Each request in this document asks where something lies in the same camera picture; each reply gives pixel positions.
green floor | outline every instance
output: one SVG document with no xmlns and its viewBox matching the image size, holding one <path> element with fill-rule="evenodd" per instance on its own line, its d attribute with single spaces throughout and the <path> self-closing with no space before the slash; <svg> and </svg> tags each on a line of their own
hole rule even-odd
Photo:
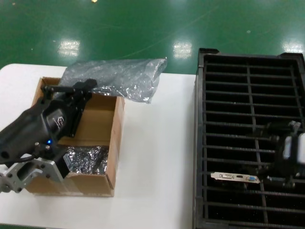
<svg viewBox="0 0 305 229">
<path fill-rule="evenodd" d="M 0 31 L 0 68 L 167 57 L 194 74 L 200 47 L 304 53 L 305 1 L 0 0 Z"/>
</svg>

black metal rod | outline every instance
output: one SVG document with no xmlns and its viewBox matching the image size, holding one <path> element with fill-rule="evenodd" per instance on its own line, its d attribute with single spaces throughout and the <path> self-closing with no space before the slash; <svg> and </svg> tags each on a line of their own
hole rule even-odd
<svg viewBox="0 0 305 229">
<path fill-rule="evenodd" d="M 204 77 L 203 77 L 203 91 L 205 92 L 206 91 L 206 84 L 205 84 L 206 68 L 203 69 L 203 75 L 204 75 Z M 203 102 L 205 102 L 205 100 L 206 100 L 206 94 L 203 93 Z M 206 142 L 206 135 L 205 135 L 205 133 L 206 133 L 206 124 L 205 124 L 206 123 L 206 113 L 205 113 L 205 111 L 206 111 L 206 107 L 203 106 L 203 142 Z M 204 170 L 204 172 L 207 172 L 207 160 L 206 160 L 207 159 L 207 152 L 206 152 L 206 148 L 203 148 L 203 158 L 204 158 L 203 170 Z M 204 183 L 204 185 L 207 185 L 207 175 L 203 175 L 203 176 L 204 176 L 203 183 Z M 207 195 L 208 195 L 207 191 L 204 190 L 203 191 L 204 201 L 207 201 Z M 206 205 L 204 206 L 204 217 L 206 219 L 209 218 L 209 208 Z"/>
<path fill-rule="evenodd" d="M 224 104 L 224 105 L 244 105 L 244 106 L 266 106 L 266 107 L 278 107 L 278 108 L 294 108 L 298 109 L 298 106 L 290 106 L 290 105 L 275 105 L 275 104 L 250 104 L 250 103 L 239 103 L 239 102 L 227 102 L 227 101 L 217 101 L 217 100 L 206 100 L 205 103 L 211 104 Z"/>
<path fill-rule="evenodd" d="M 213 161 L 213 162 L 219 162 L 219 163 L 253 165 L 253 166 L 268 166 L 271 164 L 271 163 L 267 163 L 267 162 L 243 161 L 243 160 L 232 160 L 232 159 L 211 158 L 211 157 L 208 157 L 206 160 Z"/>
<path fill-rule="evenodd" d="M 224 150 L 236 150 L 236 151 L 248 151 L 248 152 L 260 152 L 260 153 L 270 153 L 274 154 L 274 150 L 269 150 L 269 149 L 251 149 L 251 148 L 240 148 L 240 147 L 229 147 L 229 146 L 206 146 L 203 145 L 203 148 L 207 149 L 224 149 Z"/>
<path fill-rule="evenodd" d="M 228 203 L 219 203 L 219 202 L 203 202 L 203 204 L 209 206 L 217 206 L 223 208 L 242 208 L 249 210 L 266 210 L 266 211 L 276 211 L 276 212 L 288 212 L 288 213 L 297 213 L 305 214 L 305 210 L 293 209 L 293 208 L 273 208 L 273 207 L 262 207 L 262 206 L 253 206 L 253 205 L 243 205 L 243 204 L 228 204 Z"/>
<path fill-rule="evenodd" d="M 217 73 L 217 72 L 207 72 L 206 75 L 220 75 L 220 76 L 237 76 L 237 77 L 247 77 L 246 73 Z M 264 75 L 264 74 L 251 74 L 250 77 L 257 78 L 273 78 L 273 79 L 291 79 L 291 76 L 285 75 Z"/>
<path fill-rule="evenodd" d="M 255 114 L 255 113 L 235 113 L 235 112 L 222 112 L 222 111 L 206 111 L 207 114 L 216 115 L 238 115 L 238 116 L 252 116 L 252 117 L 269 117 L 269 118 L 287 118 L 287 119 L 300 119 L 298 116 L 287 116 L 287 115 L 271 115 L 271 114 Z"/>
<path fill-rule="evenodd" d="M 259 94 L 259 93 L 245 93 L 245 92 L 222 92 L 222 91 L 205 91 L 208 94 L 225 94 L 225 95 L 243 95 L 243 96 L 258 96 L 258 97 L 274 97 L 274 98 L 291 98 L 291 99 L 295 99 L 295 98 L 301 98 L 300 96 L 294 96 L 294 95 L 283 95 L 283 94 Z"/>
<path fill-rule="evenodd" d="M 254 106 L 253 106 L 253 98 L 252 98 L 252 88 L 251 88 L 251 79 L 250 79 L 250 68 L 249 66 L 247 67 L 247 82 L 248 82 L 248 92 L 249 92 L 249 101 L 251 104 L 251 115 L 252 115 L 252 124 L 255 126 L 256 125 L 256 119 L 255 119 L 255 112 L 254 112 Z M 259 154 L 259 144 L 258 140 L 255 140 L 255 149 L 256 149 L 256 160 L 258 163 L 258 168 L 261 169 L 261 156 Z M 260 189 L 261 191 L 264 191 L 264 185 L 260 184 Z M 266 198 L 265 195 L 262 195 L 262 204 L 264 207 L 266 207 Z M 264 210 L 264 223 L 268 223 L 268 214 L 267 211 Z"/>
<path fill-rule="evenodd" d="M 253 137 L 253 136 L 244 136 L 244 135 L 226 135 L 226 134 L 215 134 L 215 133 L 206 133 L 206 136 L 212 137 L 226 137 L 226 138 L 240 138 L 240 139 L 249 139 L 249 140 L 265 140 L 269 141 L 269 138 L 266 137 Z"/>
<path fill-rule="evenodd" d="M 264 125 L 252 125 L 252 124 L 242 124 L 242 123 L 224 123 L 224 122 L 205 122 L 204 124 L 209 125 L 221 125 L 221 126 L 232 126 L 232 127 L 256 127 L 256 128 L 263 128 Z"/>
<path fill-rule="evenodd" d="M 261 227 L 261 228 L 281 228 L 281 229 L 304 229 L 304 227 L 270 224 L 270 223 L 253 223 L 253 222 L 241 222 L 241 221 L 228 221 L 220 219 L 207 219 L 205 222 L 221 223 L 225 225 L 240 225 L 247 227 Z"/>
<path fill-rule="evenodd" d="M 277 196 L 277 197 L 292 197 L 292 198 L 305 198 L 305 194 L 296 194 L 296 193 L 289 193 L 289 192 L 274 192 L 274 191 L 260 191 L 260 190 L 238 190 L 238 189 L 227 189 L 221 187 L 210 187 L 210 186 L 203 186 L 203 189 L 211 190 L 211 191 L 220 191 L 220 192 L 231 192 L 231 193 L 241 193 L 241 194 L 249 194 L 249 195 L 269 195 L 269 196 Z"/>
<path fill-rule="evenodd" d="M 282 69 L 289 70 L 290 67 L 272 67 L 272 66 L 262 66 L 262 65 L 247 65 L 247 64 L 229 64 L 229 63 L 208 63 L 207 66 L 220 66 L 220 67 L 250 67 L 250 68 L 261 68 L 261 69 Z"/>
<path fill-rule="evenodd" d="M 232 85 L 232 86 L 248 86 L 247 83 L 231 83 L 231 82 L 219 82 L 219 81 L 206 81 L 206 84 L 219 84 L 219 85 Z M 255 87 L 272 87 L 272 88 L 291 88 L 293 89 L 293 86 L 287 86 L 287 85 L 272 85 L 272 84 L 258 84 L 258 83 L 251 83 L 251 86 Z"/>
</svg>

robotic arm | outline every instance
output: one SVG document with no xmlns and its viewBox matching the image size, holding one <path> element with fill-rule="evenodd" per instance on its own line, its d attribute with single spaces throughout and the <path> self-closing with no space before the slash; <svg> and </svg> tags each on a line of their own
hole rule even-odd
<svg viewBox="0 0 305 229">
<path fill-rule="evenodd" d="M 22 191 L 34 177 L 61 182 L 71 170 L 63 136 L 74 137 L 96 80 L 73 87 L 42 86 L 44 96 L 0 132 L 0 192 Z M 61 95 L 52 99 L 55 92 Z"/>
</svg>

